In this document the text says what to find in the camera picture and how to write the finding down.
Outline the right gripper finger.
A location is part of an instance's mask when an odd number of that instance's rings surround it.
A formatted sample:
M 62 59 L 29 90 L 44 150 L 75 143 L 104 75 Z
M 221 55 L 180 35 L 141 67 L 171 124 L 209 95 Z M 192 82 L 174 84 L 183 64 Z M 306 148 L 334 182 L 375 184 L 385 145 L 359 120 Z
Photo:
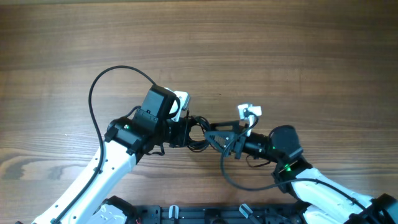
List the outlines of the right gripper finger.
M 233 131 L 207 131 L 205 133 L 205 139 L 219 152 L 223 152 L 233 138 Z
M 239 131 L 239 120 L 211 123 L 212 131 Z

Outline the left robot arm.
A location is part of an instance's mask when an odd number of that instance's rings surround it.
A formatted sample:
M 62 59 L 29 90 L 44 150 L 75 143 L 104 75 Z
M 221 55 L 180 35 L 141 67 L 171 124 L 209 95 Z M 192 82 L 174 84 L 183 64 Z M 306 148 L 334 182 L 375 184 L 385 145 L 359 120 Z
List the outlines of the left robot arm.
M 112 121 L 92 160 L 62 196 L 34 223 L 135 223 L 133 207 L 107 195 L 154 146 L 175 139 L 190 95 L 153 85 L 133 119 Z

